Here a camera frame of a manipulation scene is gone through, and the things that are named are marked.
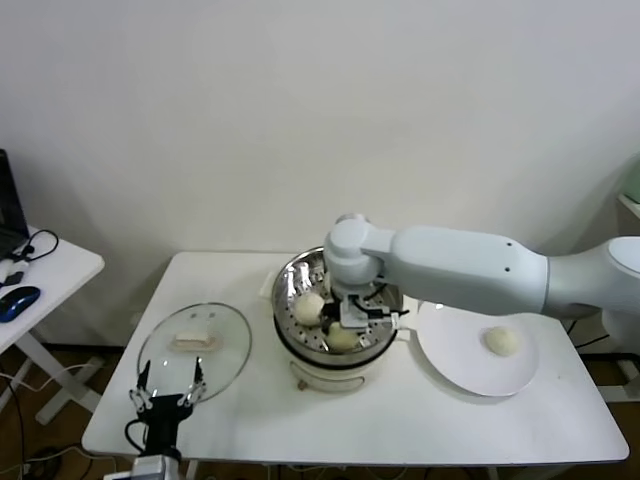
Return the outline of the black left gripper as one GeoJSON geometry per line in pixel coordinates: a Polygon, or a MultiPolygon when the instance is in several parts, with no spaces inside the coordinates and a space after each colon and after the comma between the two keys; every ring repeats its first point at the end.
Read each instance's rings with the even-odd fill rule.
{"type": "Polygon", "coordinates": [[[206,393],[206,381],[202,369],[202,358],[195,360],[193,380],[187,391],[181,394],[151,398],[147,390],[151,361],[148,360],[137,377],[136,386],[129,390],[129,398],[137,413],[137,422],[146,427],[146,439],[142,452],[178,452],[177,437],[181,422],[193,413],[206,393]]]}

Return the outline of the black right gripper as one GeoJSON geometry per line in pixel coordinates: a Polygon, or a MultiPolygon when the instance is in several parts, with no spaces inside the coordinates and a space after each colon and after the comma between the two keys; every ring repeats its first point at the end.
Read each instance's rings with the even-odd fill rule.
{"type": "MultiPolygon", "coordinates": [[[[342,299],[333,296],[322,307],[322,325],[330,326],[341,322],[342,299]]],[[[383,334],[376,331],[363,332],[358,336],[358,345],[361,351],[378,351],[383,346],[383,334]]]]}

